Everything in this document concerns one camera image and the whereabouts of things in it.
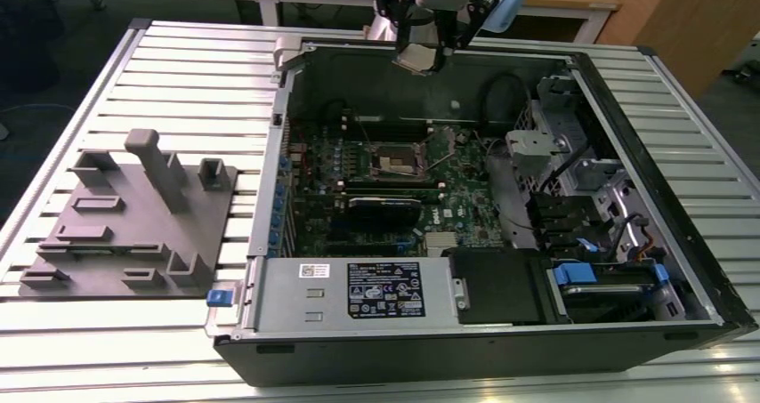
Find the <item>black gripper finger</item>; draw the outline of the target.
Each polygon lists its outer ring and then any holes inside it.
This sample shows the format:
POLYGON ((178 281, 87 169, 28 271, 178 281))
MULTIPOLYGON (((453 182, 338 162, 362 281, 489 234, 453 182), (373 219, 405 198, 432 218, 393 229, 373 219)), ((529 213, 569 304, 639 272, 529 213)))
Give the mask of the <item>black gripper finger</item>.
POLYGON ((393 9, 393 22, 397 28, 396 63, 402 62, 402 53, 410 44, 416 0, 400 0, 393 9))
POLYGON ((495 10, 495 0, 469 0, 463 12, 467 12, 468 23, 457 19, 456 11, 436 11, 435 24, 437 29, 439 45, 435 56, 435 71, 439 72, 447 59, 456 50, 465 49, 495 10))

